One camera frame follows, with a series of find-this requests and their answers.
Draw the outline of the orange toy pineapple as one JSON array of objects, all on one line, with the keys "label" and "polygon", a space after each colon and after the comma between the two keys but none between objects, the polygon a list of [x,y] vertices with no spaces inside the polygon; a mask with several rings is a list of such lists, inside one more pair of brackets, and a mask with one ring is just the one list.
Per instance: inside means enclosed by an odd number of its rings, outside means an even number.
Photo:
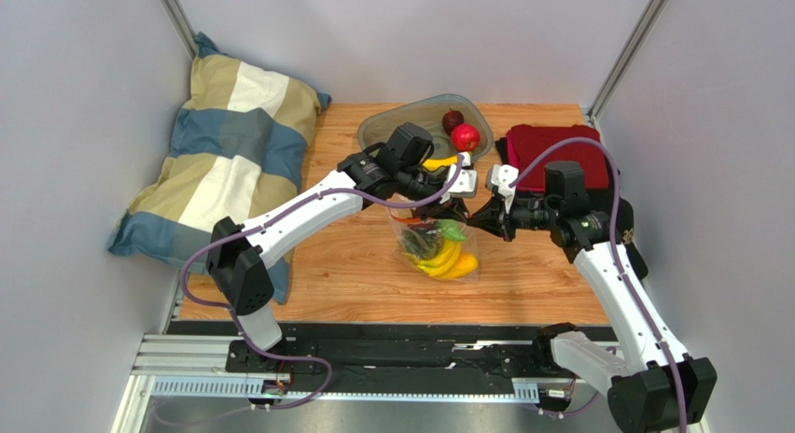
[{"label": "orange toy pineapple", "polygon": [[407,229],[400,234],[399,242],[405,253],[420,259],[430,259],[440,251],[442,236],[436,229]]}]

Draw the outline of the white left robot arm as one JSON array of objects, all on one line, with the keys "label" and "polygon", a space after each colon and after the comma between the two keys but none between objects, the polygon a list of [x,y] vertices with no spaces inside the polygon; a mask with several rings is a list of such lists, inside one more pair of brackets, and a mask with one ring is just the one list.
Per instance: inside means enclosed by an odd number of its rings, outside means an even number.
[{"label": "white left robot arm", "polygon": [[386,141],[347,156],[287,203],[242,223],[225,217],[215,224],[206,270],[254,348],[268,351],[283,338],[272,311],[271,269],[299,243],[374,204],[437,209],[454,198],[473,196],[477,175],[470,153],[459,153],[452,164],[431,171],[425,161],[433,151],[427,130],[404,123]]}]

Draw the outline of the green cucumber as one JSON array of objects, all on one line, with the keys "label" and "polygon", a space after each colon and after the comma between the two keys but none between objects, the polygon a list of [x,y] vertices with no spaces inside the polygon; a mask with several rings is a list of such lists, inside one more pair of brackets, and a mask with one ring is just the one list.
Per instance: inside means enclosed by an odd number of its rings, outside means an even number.
[{"label": "green cucumber", "polygon": [[463,243],[467,240],[465,229],[456,221],[450,219],[437,219],[435,221],[437,231],[446,240],[451,242]]}]

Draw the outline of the yellow orange mango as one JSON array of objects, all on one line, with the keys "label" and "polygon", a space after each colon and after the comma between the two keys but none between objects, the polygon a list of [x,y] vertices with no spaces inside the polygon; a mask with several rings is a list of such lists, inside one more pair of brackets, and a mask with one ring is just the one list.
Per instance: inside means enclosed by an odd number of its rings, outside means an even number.
[{"label": "yellow orange mango", "polygon": [[471,253],[465,252],[462,253],[453,267],[447,272],[446,278],[447,279],[459,279],[465,277],[479,268],[479,260],[477,257]]}]

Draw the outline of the clear zip top bag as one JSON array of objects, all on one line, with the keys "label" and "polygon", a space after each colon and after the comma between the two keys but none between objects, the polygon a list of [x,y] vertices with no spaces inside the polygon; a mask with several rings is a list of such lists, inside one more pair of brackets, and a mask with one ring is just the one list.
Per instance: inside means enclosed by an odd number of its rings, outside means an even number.
[{"label": "clear zip top bag", "polygon": [[396,258],[430,279],[474,283],[481,277],[475,231],[462,222],[421,218],[411,209],[387,210],[395,234]]}]

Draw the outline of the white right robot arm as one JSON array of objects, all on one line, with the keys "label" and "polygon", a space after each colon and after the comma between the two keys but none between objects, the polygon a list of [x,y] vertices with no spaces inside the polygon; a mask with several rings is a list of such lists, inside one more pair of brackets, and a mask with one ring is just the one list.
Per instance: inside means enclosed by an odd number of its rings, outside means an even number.
[{"label": "white right robot arm", "polygon": [[621,243],[616,213],[607,213],[586,189],[575,161],[544,168],[544,189],[520,197],[519,172],[496,165],[487,174],[489,202],[468,225],[502,238],[517,230],[546,230],[587,281],[607,315],[621,354],[616,356],[570,323],[541,328],[535,361],[547,373],[567,370],[607,399],[622,432],[686,430],[699,424],[717,383],[706,357],[695,358],[667,327]]}]

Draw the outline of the yellow banana bunch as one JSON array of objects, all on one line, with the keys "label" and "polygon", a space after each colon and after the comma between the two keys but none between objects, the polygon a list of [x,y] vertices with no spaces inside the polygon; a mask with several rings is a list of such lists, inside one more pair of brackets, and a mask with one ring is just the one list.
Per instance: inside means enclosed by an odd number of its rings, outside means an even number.
[{"label": "yellow banana bunch", "polygon": [[449,272],[463,249],[463,242],[445,240],[438,254],[430,259],[420,259],[413,254],[403,253],[406,258],[417,270],[423,272],[431,278],[441,278]]}]

